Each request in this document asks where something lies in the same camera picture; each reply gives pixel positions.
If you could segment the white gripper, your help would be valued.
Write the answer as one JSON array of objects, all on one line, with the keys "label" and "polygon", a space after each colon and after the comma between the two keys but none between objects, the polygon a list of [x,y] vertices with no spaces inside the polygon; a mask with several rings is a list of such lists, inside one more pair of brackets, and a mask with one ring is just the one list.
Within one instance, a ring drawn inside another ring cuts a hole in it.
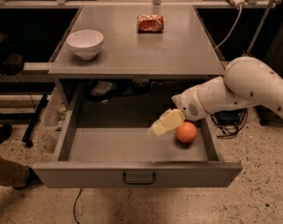
[{"label": "white gripper", "polygon": [[150,127],[148,135],[156,138],[180,126],[185,118],[189,121],[205,119],[209,113],[199,98],[199,87],[194,86],[171,97],[177,109],[166,110]]}]

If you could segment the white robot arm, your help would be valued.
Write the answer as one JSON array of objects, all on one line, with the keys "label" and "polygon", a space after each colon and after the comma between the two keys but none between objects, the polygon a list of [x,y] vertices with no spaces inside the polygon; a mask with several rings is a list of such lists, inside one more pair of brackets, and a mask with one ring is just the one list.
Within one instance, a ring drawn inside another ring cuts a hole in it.
[{"label": "white robot arm", "polygon": [[262,105],[283,119],[283,78],[266,63],[253,57],[229,62],[224,75],[171,97],[176,105],[166,110],[149,128],[156,138],[183,121],[197,121],[220,111]]}]

